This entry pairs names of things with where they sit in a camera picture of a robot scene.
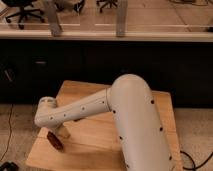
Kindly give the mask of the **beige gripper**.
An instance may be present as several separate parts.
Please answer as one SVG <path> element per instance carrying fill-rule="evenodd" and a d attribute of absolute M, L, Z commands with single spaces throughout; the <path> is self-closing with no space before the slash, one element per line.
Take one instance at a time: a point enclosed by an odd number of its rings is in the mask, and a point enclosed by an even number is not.
<path fill-rule="evenodd" d="M 52 129 L 52 132 L 56 136 L 60 136 L 62 138 L 69 138 L 70 137 L 70 133 L 69 133 L 68 129 L 64 125 L 57 125 L 56 127 L 54 127 Z M 50 142 L 50 144 L 56 150 L 61 151 L 63 149 L 63 144 L 61 143 L 61 141 L 52 132 L 48 132 L 47 139 Z"/>

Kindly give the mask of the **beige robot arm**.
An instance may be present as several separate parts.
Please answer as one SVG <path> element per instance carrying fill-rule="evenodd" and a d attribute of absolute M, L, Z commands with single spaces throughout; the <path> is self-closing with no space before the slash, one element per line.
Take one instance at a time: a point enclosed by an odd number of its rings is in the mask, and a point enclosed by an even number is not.
<path fill-rule="evenodd" d="M 53 97 L 39 100 L 34 123 L 55 132 L 71 120 L 112 112 L 127 171 L 173 171 L 160 114 L 147 82 L 135 74 L 119 76 L 111 87 L 59 107 Z"/>

